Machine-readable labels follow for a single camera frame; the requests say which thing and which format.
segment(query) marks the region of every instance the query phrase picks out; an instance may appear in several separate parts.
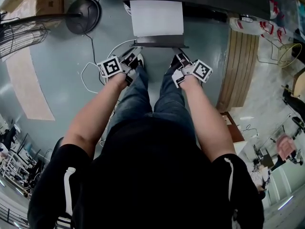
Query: black t-shirt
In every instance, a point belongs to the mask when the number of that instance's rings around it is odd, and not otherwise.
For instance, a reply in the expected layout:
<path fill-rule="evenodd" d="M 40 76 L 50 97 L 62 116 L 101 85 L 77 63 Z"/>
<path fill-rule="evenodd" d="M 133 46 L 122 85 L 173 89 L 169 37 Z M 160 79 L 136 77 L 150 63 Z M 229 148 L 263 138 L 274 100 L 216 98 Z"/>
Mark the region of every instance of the black t-shirt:
<path fill-rule="evenodd" d="M 231 228 L 235 210 L 242 228 L 263 227 L 263 206 L 244 162 L 224 155 L 211 163 L 195 140 L 172 122 L 144 118 L 118 124 L 93 161 L 77 146 L 62 146 L 33 192 L 31 229 L 51 229 L 64 214 L 68 167 L 76 168 L 70 186 L 77 229 Z"/>

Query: person in background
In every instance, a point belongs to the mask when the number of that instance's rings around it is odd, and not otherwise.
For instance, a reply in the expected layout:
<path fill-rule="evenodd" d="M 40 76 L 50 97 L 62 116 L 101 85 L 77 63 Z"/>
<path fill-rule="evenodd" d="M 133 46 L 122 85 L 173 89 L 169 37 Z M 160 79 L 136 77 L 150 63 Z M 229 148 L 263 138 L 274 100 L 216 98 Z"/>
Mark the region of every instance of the person in background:
<path fill-rule="evenodd" d="M 2 138 L 2 143 L 10 150 L 11 143 L 15 143 L 14 136 L 16 135 L 16 127 L 13 126 L 10 130 L 5 130 Z"/>
<path fill-rule="evenodd" d="M 138 64 L 98 158 L 93 160 L 95 146 L 127 85 L 126 75 L 113 76 L 73 119 L 32 194 L 31 229 L 52 229 L 59 217 L 76 229 L 226 229 L 232 223 L 263 228 L 258 191 L 197 78 L 185 76 L 176 88 L 172 74 L 179 65 L 172 63 L 153 111 L 140 55 Z M 70 176 L 68 195 L 65 176 Z"/>
<path fill-rule="evenodd" d="M 247 168 L 251 179 L 257 188 L 258 195 L 260 199 L 263 200 L 266 197 L 266 185 L 269 180 L 268 167 L 260 165 L 257 169 L 254 169 L 253 163 L 247 163 Z"/>
<path fill-rule="evenodd" d="M 279 155 L 277 155 L 276 157 L 277 157 L 277 161 L 275 162 L 275 165 L 271 168 L 272 171 L 274 171 L 275 169 L 279 168 L 280 166 L 286 163 L 286 160 L 282 160 L 282 158 Z M 295 165 L 297 164 L 301 166 L 303 165 L 303 157 L 300 150 L 298 150 L 297 152 L 293 151 L 290 154 L 290 156 L 288 156 L 287 159 L 289 159 Z"/>
<path fill-rule="evenodd" d="M 6 146 L 3 143 L 0 143 L 0 157 L 1 157 L 1 161 L 6 158 L 9 154 L 8 149 L 6 148 Z"/>
<path fill-rule="evenodd" d="M 295 111 L 297 111 L 301 118 L 303 119 L 303 122 L 305 121 L 305 103 L 296 97 L 291 96 L 291 92 L 288 91 L 289 85 L 286 85 L 284 92 L 283 92 L 283 98 L 284 102 L 288 104 L 290 107 L 292 107 Z"/>

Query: wire basket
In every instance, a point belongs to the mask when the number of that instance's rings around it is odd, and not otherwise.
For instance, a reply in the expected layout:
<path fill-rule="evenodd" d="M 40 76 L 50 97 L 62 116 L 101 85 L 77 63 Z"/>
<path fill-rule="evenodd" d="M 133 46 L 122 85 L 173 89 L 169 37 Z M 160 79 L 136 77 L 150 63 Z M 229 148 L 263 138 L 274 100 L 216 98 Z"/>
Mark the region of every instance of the wire basket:
<path fill-rule="evenodd" d="M 42 22 L 0 24 L 0 59 L 17 50 L 44 41 L 47 35 L 48 30 Z"/>
<path fill-rule="evenodd" d="M 299 53 L 298 55 L 293 59 L 291 52 L 293 48 L 298 48 Z M 278 66 L 281 68 L 285 68 L 289 65 L 291 65 L 300 55 L 302 51 L 302 45 L 300 43 L 290 43 L 290 44 L 285 44 L 281 46 L 278 49 Z"/>

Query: wooden panel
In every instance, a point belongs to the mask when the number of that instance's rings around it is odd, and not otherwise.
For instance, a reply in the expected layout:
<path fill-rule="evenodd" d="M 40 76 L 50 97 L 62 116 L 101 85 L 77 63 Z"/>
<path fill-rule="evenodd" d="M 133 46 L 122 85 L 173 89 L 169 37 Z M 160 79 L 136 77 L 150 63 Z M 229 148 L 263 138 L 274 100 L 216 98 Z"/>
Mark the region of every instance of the wooden panel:
<path fill-rule="evenodd" d="M 238 64 L 239 64 L 239 59 L 240 59 L 240 53 L 241 53 L 241 46 L 242 46 L 242 38 L 243 38 L 243 34 L 238 32 L 237 33 L 237 39 L 236 39 L 236 48 L 235 48 L 235 55 L 234 55 L 234 61 L 233 61 L 233 66 L 232 66 L 230 82 L 229 82 L 227 93 L 226 93 L 225 100 L 224 100 L 224 102 L 225 102 L 224 106 L 225 106 L 227 111 L 230 110 L 228 107 L 229 107 L 230 99 L 232 97 L 234 83 L 235 83 L 235 80 L 236 80 Z"/>
<path fill-rule="evenodd" d="M 227 94 L 227 89 L 230 82 L 230 76 L 232 72 L 232 66 L 234 62 L 234 55 L 235 55 L 235 48 L 236 48 L 236 39 L 237 39 L 237 32 L 229 29 L 229 41 L 228 41 L 228 49 L 227 49 L 227 65 L 225 66 L 225 74 L 223 85 L 221 88 L 221 93 L 219 96 L 217 109 L 219 111 L 225 111 L 225 97 Z"/>
<path fill-rule="evenodd" d="M 243 135 L 241 134 L 240 130 L 238 129 L 236 123 L 234 122 L 230 114 L 228 112 L 224 112 L 221 113 L 221 115 L 226 115 L 232 123 L 231 125 L 227 125 L 227 127 L 229 129 L 233 142 L 238 143 L 244 141 Z"/>
<path fill-rule="evenodd" d="M 257 49 L 258 49 L 258 42 L 259 42 L 259 36 L 255 36 L 255 46 L 254 46 L 254 54 L 253 54 L 253 59 L 252 59 L 252 66 L 251 66 L 251 71 L 247 80 L 247 86 L 245 88 L 244 91 L 244 95 L 241 99 L 240 104 L 243 106 L 245 101 L 246 101 L 246 97 L 248 95 L 248 91 L 250 88 L 250 84 L 251 84 L 251 80 L 252 80 L 252 76 L 253 76 L 253 72 L 254 72 L 254 68 L 255 68 L 255 64 L 256 64 L 256 60 L 257 60 Z"/>
<path fill-rule="evenodd" d="M 254 50 L 255 50 L 255 37 L 256 36 L 250 35 L 250 37 L 251 37 L 251 45 L 250 45 L 249 58 L 248 58 L 246 73 L 244 75 L 244 82 L 241 87 L 241 92 L 239 94 L 236 107 L 242 107 L 244 105 L 242 100 L 244 98 L 245 89 L 247 87 L 247 82 L 248 82 L 250 71 L 251 71 L 253 54 L 254 54 Z"/>
<path fill-rule="evenodd" d="M 217 103 L 220 112 L 242 107 L 256 63 L 259 37 L 231 30 L 225 76 Z"/>
<path fill-rule="evenodd" d="M 242 72 L 243 69 L 246 67 L 244 67 L 244 59 L 245 59 L 245 52 L 246 52 L 246 46 L 247 46 L 247 38 L 248 35 L 247 34 L 242 34 L 242 45 L 241 45 L 241 50 L 240 50 L 240 57 L 239 57 L 239 62 L 238 62 L 238 68 L 237 68 L 237 73 L 236 73 L 236 79 L 234 82 L 234 87 L 232 90 L 232 95 L 230 98 L 230 102 L 228 105 L 228 109 L 231 109 L 232 107 L 235 107 L 235 103 L 237 103 L 239 95 L 237 95 L 240 89 L 240 82 L 242 77 Z"/>
<path fill-rule="evenodd" d="M 252 35 L 247 35 L 247 45 L 246 45 L 246 49 L 245 49 L 244 64 L 243 64 L 240 82 L 239 82 L 238 89 L 236 92 L 236 98 L 235 98 L 233 107 L 242 107 L 242 106 L 238 105 L 238 100 L 239 100 L 239 96 L 243 90 L 244 78 L 245 78 L 245 75 L 247 72 L 247 67 L 248 67 L 248 62 L 249 62 L 249 57 L 250 57 L 251 42 L 252 42 Z"/>

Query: concrete floor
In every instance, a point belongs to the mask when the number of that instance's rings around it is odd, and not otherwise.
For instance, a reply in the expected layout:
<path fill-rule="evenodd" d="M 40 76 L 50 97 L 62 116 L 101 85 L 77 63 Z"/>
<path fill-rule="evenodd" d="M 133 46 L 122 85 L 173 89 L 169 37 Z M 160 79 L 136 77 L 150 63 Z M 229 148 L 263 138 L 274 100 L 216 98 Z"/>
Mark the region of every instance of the concrete floor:
<path fill-rule="evenodd" d="M 65 0 L 66 8 L 75 0 Z M 117 44 L 134 39 L 131 16 L 121 0 L 100 0 L 102 18 L 89 35 L 93 38 L 96 62 L 106 59 Z M 213 68 L 213 74 L 204 84 L 204 90 L 216 105 L 224 75 L 228 25 L 202 19 L 184 20 L 185 50 L 191 60 L 201 59 Z M 122 53 L 128 45 L 116 51 Z M 13 119 L 24 133 L 29 133 L 34 149 L 43 154 L 53 148 L 62 137 L 72 118 L 94 97 L 84 88 L 80 73 L 87 62 L 93 62 L 91 41 L 86 36 L 74 35 L 64 22 L 51 30 L 46 40 L 30 47 L 31 56 L 41 89 L 56 121 L 30 120 L 25 116 L 10 83 L 8 71 L 0 62 L 0 113 Z M 157 101 L 163 74 L 173 58 L 171 49 L 146 48 L 143 50 L 149 75 L 151 103 Z M 87 86 L 99 91 L 97 69 L 89 65 L 83 75 Z"/>

